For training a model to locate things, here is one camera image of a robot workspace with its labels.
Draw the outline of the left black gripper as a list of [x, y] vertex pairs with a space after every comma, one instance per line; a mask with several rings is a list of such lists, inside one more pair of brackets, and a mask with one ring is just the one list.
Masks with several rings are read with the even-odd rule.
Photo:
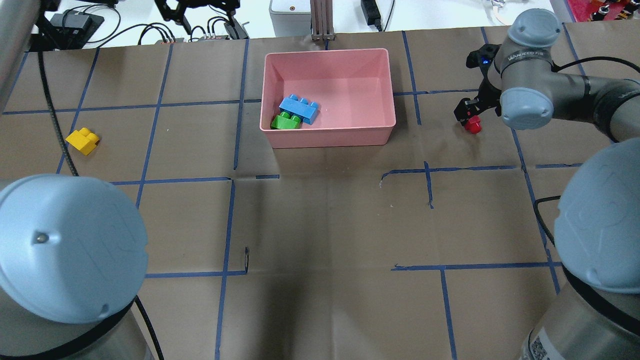
[[154, 0], [160, 15], [165, 21], [173, 21], [180, 23], [186, 34], [192, 34], [192, 26], [186, 18], [187, 9], [197, 9], [201, 7], [214, 7], [218, 10], [224, 11], [226, 14], [227, 22], [226, 27], [228, 32], [236, 32], [235, 13], [240, 8], [240, 0], [177, 0], [176, 7], [170, 7], [166, 0]]

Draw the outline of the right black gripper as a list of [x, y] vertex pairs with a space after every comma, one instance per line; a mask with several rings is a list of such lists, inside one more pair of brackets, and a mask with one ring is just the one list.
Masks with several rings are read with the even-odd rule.
[[502, 107], [499, 104], [502, 91], [489, 80], [489, 70], [493, 68], [493, 61], [500, 47], [499, 44], [484, 44], [467, 55], [465, 66], [469, 69], [479, 68], [482, 73], [482, 82], [473, 99], [462, 98], [455, 107], [454, 116], [458, 123], [467, 123], [471, 116], [478, 116], [488, 109], [495, 109], [498, 116], [502, 114]]

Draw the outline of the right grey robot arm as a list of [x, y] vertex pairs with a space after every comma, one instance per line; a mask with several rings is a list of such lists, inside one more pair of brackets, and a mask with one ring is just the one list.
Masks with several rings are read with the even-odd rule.
[[494, 109], [514, 131], [572, 122], [605, 140], [579, 145], [563, 131], [544, 140], [582, 160], [562, 194], [557, 218], [540, 227], [566, 279], [557, 298], [528, 332], [517, 360], [637, 360], [639, 358], [639, 80], [564, 73], [552, 55], [562, 34], [547, 9], [521, 12], [501, 44], [471, 51], [467, 68], [482, 82], [454, 110], [470, 133]]

